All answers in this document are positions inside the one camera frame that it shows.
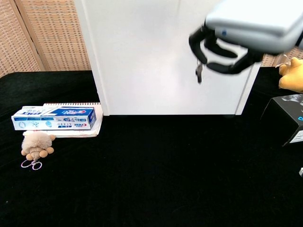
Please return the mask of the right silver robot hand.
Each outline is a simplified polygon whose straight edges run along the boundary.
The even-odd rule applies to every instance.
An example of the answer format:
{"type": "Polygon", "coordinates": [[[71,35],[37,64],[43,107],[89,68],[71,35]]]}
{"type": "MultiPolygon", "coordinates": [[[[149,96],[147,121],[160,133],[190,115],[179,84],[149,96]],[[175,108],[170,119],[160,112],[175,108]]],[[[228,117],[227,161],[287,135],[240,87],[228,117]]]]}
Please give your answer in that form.
{"type": "Polygon", "coordinates": [[[205,17],[203,25],[189,36],[192,53],[209,69],[221,74],[239,74],[261,62],[265,54],[279,55],[303,48],[303,2],[301,0],[223,0],[205,17]],[[217,40],[238,45],[247,53],[236,63],[209,62],[201,45],[227,58],[237,54],[217,40]]]}

